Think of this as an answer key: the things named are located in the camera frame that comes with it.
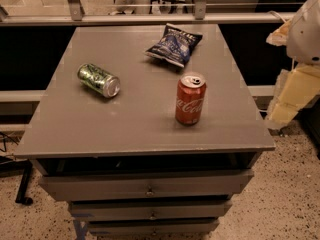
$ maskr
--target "green can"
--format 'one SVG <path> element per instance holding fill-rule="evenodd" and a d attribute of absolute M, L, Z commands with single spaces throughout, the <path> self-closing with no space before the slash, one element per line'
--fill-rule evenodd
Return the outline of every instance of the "green can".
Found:
<path fill-rule="evenodd" d="M 79 67 L 78 78 L 106 98 L 114 97 L 120 91 L 118 77 L 91 63 Z"/>

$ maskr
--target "black metal stand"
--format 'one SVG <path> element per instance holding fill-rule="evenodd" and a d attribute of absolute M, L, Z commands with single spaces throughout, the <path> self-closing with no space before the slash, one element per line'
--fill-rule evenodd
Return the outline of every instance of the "black metal stand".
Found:
<path fill-rule="evenodd" d="M 24 205 L 31 205 L 33 200 L 25 196 L 32 172 L 31 162 L 29 160 L 17 162 L 6 157 L 0 157 L 0 176 L 5 177 L 9 175 L 17 175 L 20 174 L 21 171 L 23 171 L 23 176 L 15 202 Z"/>

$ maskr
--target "gray tabletop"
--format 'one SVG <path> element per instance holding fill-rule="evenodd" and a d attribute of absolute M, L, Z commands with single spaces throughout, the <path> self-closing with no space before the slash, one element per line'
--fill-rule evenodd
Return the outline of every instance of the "gray tabletop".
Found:
<path fill-rule="evenodd" d="M 247 152 L 274 149 L 253 98 L 217 25 L 182 25 L 202 33 L 187 66 L 143 52 L 164 26 L 77 28 L 15 155 L 20 158 Z M 77 79 L 94 63 L 117 75 L 121 91 L 106 99 Z M 198 124 L 175 120 L 177 82 L 196 71 L 207 80 Z"/>

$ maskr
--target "drawer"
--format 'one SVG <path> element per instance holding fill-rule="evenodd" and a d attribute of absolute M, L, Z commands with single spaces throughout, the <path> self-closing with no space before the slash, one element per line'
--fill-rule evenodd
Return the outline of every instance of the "drawer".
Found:
<path fill-rule="evenodd" d="M 134 175 L 42 177 L 40 186 L 56 201 L 113 200 L 238 194 L 249 170 L 165 172 Z"/>
<path fill-rule="evenodd" d="M 161 220 L 224 216 L 232 203 L 214 197 L 158 198 L 130 201 L 70 203 L 71 216 L 80 221 Z"/>
<path fill-rule="evenodd" d="M 216 229 L 215 219 L 183 219 L 138 222 L 89 222 L 88 231 L 94 236 L 104 235 L 157 235 L 168 233 L 209 233 Z"/>

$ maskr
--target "floor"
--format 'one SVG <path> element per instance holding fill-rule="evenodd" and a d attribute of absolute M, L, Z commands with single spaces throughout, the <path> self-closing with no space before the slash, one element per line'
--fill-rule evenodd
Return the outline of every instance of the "floor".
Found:
<path fill-rule="evenodd" d="M 257 240 L 320 239 L 320 161 L 312 141 L 293 121 L 284 136 L 274 136 L 276 150 L 265 152 L 253 167 L 255 177 L 208 235 L 105 237 L 99 240 Z M 14 152 L 15 146 L 9 149 Z M 1 239 L 75 239 L 67 204 L 55 202 L 34 171 L 27 196 L 31 206 L 15 204 L 21 176 L 0 178 Z M 86 239 L 97 239 L 87 235 Z"/>

